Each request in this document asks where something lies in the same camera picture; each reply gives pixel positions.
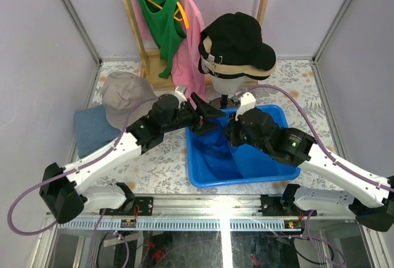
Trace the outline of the blue cap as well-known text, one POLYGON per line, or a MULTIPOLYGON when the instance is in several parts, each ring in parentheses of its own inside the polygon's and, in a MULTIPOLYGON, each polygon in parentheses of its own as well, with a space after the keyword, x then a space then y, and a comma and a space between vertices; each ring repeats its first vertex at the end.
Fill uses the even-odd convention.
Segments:
POLYGON ((233 159, 230 143, 223 134, 224 126, 219 120, 212 122, 217 127, 204 135, 196 136, 193 147, 202 154, 207 169, 216 179, 242 179, 243 175, 233 159))

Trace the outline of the beige mannequin head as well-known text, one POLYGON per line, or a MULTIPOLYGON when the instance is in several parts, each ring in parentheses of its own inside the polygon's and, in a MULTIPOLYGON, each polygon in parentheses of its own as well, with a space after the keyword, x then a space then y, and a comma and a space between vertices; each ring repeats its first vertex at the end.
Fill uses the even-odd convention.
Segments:
POLYGON ((209 105, 220 109, 238 107, 238 101, 233 99, 236 91, 242 87, 249 87, 255 83, 255 81, 246 76, 223 79, 210 75, 210 78, 214 90, 220 94, 220 97, 212 99, 209 105))

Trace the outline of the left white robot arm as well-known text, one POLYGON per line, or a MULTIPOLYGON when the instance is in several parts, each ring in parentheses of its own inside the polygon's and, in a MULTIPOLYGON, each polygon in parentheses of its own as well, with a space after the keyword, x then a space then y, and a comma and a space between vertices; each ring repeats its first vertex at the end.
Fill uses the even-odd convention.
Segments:
POLYGON ((128 215, 135 207, 132 191, 122 182, 94 186, 100 175, 156 147, 167 132, 181 128, 188 128, 197 136, 211 132, 218 127, 214 121, 224 115, 196 93, 190 100, 164 94, 114 141, 64 167, 50 164, 44 171, 39 194, 59 224, 91 209, 115 209, 128 215))

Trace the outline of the grey bucket hat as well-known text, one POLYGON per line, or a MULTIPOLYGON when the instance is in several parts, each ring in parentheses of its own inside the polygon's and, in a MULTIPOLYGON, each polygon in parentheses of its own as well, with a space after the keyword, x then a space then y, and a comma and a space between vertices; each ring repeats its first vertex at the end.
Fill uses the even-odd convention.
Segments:
POLYGON ((110 73, 101 88, 107 121, 122 129, 148 114, 157 101, 150 82, 133 73, 110 73))

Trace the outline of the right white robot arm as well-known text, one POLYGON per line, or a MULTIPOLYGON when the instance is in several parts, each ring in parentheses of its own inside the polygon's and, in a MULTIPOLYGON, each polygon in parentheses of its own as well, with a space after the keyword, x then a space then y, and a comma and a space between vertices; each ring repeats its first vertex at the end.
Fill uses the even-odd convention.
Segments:
POLYGON ((258 108, 229 116, 224 134, 234 147, 250 145, 280 164, 313 172, 341 188, 318 195, 290 185, 281 199, 287 215, 302 210, 353 214, 361 225, 379 232, 393 225, 393 178, 382 177, 328 151, 313 136, 281 128, 258 108))

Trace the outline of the blue plastic bin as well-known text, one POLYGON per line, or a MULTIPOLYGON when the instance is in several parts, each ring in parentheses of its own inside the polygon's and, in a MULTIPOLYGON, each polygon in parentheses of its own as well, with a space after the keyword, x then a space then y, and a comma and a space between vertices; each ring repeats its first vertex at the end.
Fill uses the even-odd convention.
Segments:
MULTIPOLYGON (((216 120, 219 120, 225 128, 230 114, 236 112, 236 108, 226 108, 223 112, 225 116, 216 120)), ((300 174, 300 168, 281 164, 250 145, 230 146, 233 159, 243 178, 220 181, 209 172, 202 154, 193 147, 193 140, 196 136, 190 129, 186 129, 188 177, 196 187, 292 180, 300 174)))

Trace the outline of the black baseball cap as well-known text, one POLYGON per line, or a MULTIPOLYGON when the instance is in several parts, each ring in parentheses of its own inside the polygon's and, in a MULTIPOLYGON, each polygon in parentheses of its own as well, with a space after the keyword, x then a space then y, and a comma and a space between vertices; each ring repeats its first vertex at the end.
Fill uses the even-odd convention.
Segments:
POLYGON ((246 76, 250 79, 267 79, 276 68, 276 55, 271 47, 268 47, 273 55, 263 59, 263 63, 268 63, 266 67, 257 68, 252 65, 224 65, 218 64, 210 59, 205 59, 202 55, 199 60, 199 71, 202 74, 209 74, 223 79, 233 79, 246 76))
POLYGON ((200 34, 199 54, 221 65, 250 65, 271 70, 276 63, 272 47, 262 40, 262 29, 252 16, 242 12, 221 15, 200 34))

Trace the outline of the khaki hat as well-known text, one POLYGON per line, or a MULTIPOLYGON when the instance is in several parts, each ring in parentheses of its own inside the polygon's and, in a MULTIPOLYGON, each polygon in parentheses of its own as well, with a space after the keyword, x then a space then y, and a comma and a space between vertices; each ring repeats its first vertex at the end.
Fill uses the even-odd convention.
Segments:
POLYGON ((275 51, 263 42, 261 34, 215 38, 202 32, 198 50, 198 71, 220 79, 266 79, 276 68, 275 51))

